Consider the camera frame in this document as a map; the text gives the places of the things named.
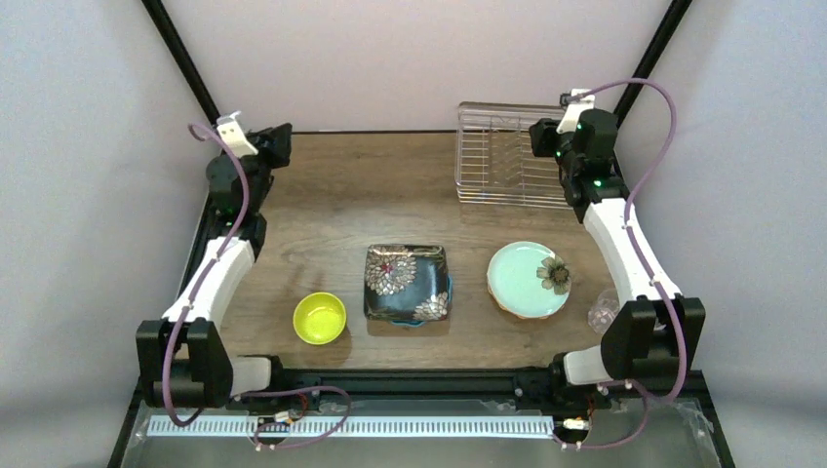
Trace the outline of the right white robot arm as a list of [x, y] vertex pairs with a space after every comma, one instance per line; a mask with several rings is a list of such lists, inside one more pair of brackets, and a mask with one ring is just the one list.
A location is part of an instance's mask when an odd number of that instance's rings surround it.
[[529, 129], [532, 154], [552, 158], [565, 200], [596, 242], [620, 309], [598, 345], [556, 357], [569, 386], [673, 377], [681, 385], [705, 321], [656, 260], [631, 191], [616, 171], [616, 115], [587, 109], [571, 120], [542, 118]]

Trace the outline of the clear plastic glass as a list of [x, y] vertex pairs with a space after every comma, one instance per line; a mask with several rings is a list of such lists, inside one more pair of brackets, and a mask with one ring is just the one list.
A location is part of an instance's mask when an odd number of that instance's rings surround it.
[[601, 292], [587, 313], [587, 323], [596, 334], [604, 334], [617, 316], [621, 304], [616, 289]]

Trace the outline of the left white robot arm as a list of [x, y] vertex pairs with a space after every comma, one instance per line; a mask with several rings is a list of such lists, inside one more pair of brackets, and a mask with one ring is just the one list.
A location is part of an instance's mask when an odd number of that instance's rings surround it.
[[264, 245], [267, 221], [260, 209], [273, 171], [290, 164], [293, 126], [244, 133], [225, 116], [215, 128], [188, 129], [221, 151], [206, 169], [209, 195], [187, 284], [161, 318], [138, 326], [139, 386], [154, 408], [220, 408], [236, 396], [265, 390], [278, 368], [274, 357], [230, 357], [220, 328]]

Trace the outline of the metal wire dish rack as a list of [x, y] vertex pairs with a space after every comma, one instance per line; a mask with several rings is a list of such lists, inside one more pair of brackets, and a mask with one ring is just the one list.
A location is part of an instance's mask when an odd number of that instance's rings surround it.
[[462, 203], [566, 210], [553, 158], [532, 153], [530, 126], [557, 106], [464, 101], [457, 107], [454, 182]]

